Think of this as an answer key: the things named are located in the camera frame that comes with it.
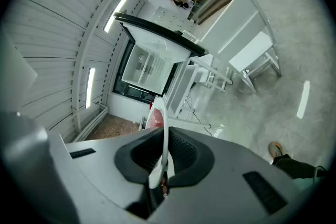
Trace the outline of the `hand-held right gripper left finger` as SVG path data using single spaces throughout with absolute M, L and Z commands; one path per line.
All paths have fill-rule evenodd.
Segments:
M 61 136 L 35 121 L 1 113 L 1 162 L 38 223 L 151 222 L 148 187 L 125 180 L 105 144 L 98 152 L 106 171 L 90 155 L 73 159 Z

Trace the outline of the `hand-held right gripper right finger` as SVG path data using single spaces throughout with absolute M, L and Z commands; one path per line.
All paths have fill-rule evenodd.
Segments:
M 207 145 L 214 165 L 197 185 L 171 188 L 151 223 L 287 223 L 313 193 L 244 146 L 182 133 Z

